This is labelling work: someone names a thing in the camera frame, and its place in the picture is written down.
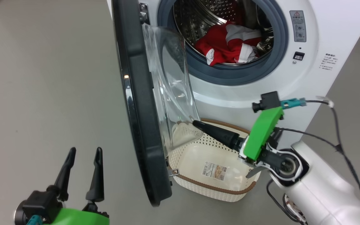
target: laundry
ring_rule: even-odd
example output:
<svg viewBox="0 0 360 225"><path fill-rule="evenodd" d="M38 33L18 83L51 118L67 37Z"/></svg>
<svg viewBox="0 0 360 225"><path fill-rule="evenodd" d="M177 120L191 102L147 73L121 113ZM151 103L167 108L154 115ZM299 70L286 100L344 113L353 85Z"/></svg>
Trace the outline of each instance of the laundry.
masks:
<svg viewBox="0 0 360 225"><path fill-rule="evenodd" d="M258 58L256 45L261 41L259 30L227 22L212 26L197 41L195 48L206 57L206 63L248 63Z"/></svg>

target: white washing machine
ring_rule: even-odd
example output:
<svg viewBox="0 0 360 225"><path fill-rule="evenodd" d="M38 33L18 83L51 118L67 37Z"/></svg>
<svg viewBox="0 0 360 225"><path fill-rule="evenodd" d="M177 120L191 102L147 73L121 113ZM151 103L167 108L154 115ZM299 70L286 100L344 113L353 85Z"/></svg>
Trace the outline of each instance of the white washing machine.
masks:
<svg viewBox="0 0 360 225"><path fill-rule="evenodd" d="M113 2L129 10L131 6L125 5L133 1L136 0ZM229 2L199 1L208 7L212 3L217 6ZM360 36L360 1L254 0L254 3L270 21L274 36L271 51L259 60L210 67L190 42L186 48L200 117L246 129L251 129L258 116L251 110L251 104L263 93L278 91L281 100L325 96ZM147 13L143 15L151 25L179 30L174 11L181 9L179 6L176 9L175 4L176 0L140 0L138 10ZM296 59L300 59L295 57L299 54L303 54L302 60ZM279 126L304 131L318 107L310 104L287 110ZM300 137L285 134L281 145L287 146Z"/></svg>

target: washing machine drum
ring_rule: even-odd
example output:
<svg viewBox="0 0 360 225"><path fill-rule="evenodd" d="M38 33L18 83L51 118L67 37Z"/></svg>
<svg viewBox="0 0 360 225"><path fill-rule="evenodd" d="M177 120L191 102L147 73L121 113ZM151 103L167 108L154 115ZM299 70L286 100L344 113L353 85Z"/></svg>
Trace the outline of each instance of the washing machine drum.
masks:
<svg viewBox="0 0 360 225"><path fill-rule="evenodd" d="M279 15L274 2L259 2L266 3L260 6L264 12L272 9ZM274 41L273 45L265 43L265 39L261 48L263 56L248 64L208 66L206 58L194 49L196 40L201 38L210 26L224 24L237 16L233 12L224 11L223 4L226 3L227 6L230 2L217 0L216 3L220 3L218 7L223 8L212 6L208 10L205 8L207 3L200 0L163 0L159 9L159 23L178 29L182 34L180 35L171 29L143 24L137 0L112 1L129 124L144 186L154 206L172 195L169 176L173 174L168 171L167 152L202 136L202 133L191 125L193 120L200 118L187 67L192 75L206 81L239 85L270 73L284 54L281 49L286 47L283 41L287 37L281 35L285 32L285 26L280 26L282 20L274 20L276 13L271 16L266 13L267 17L264 17L259 7L253 5L250 9L256 12L257 19L254 16L251 20L259 21L255 26L266 34L269 43L270 40ZM192 6L204 10L192 10ZM195 24L199 24L199 34L196 33Z"/></svg>
<svg viewBox="0 0 360 225"><path fill-rule="evenodd" d="M210 27L227 21L261 31L259 58L248 63L207 64L195 44ZM257 81L280 64L287 49L286 19L275 0L161 0L157 24L184 36L190 74L214 84L233 86Z"/></svg>

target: gray floor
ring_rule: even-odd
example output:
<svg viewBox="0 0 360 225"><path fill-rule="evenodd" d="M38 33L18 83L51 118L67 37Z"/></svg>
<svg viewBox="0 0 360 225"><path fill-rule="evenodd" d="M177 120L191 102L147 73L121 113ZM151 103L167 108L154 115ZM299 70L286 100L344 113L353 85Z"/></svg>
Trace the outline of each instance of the gray floor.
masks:
<svg viewBox="0 0 360 225"><path fill-rule="evenodd" d="M175 184L161 207L149 205L129 137L114 43L105 0L0 1L0 224L12 224L17 204L54 182L73 144L67 206L86 204L94 151L101 146L106 198L99 206L111 224L293 224L266 195L267 174L239 202L216 201ZM329 97L360 175L360 40ZM308 131L335 142L329 109L320 108ZM351 181L340 155L304 139Z"/></svg>

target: laundry basket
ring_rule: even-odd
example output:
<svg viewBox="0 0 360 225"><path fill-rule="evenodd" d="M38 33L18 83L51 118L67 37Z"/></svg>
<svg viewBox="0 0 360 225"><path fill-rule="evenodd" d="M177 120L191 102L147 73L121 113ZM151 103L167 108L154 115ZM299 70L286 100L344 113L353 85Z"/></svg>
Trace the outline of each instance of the laundry basket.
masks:
<svg viewBox="0 0 360 225"><path fill-rule="evenodd" d="M201 120L237 132L242 138L249 134L249 131L231 124ZM178 168L180 171L174 177L180 186L221 201L240 200L254 187L260 175L259 172L252 178L246 178L252 168L238 159L238 152L205 133L197 141L172 151L168 161L171 168Z"/></svg>

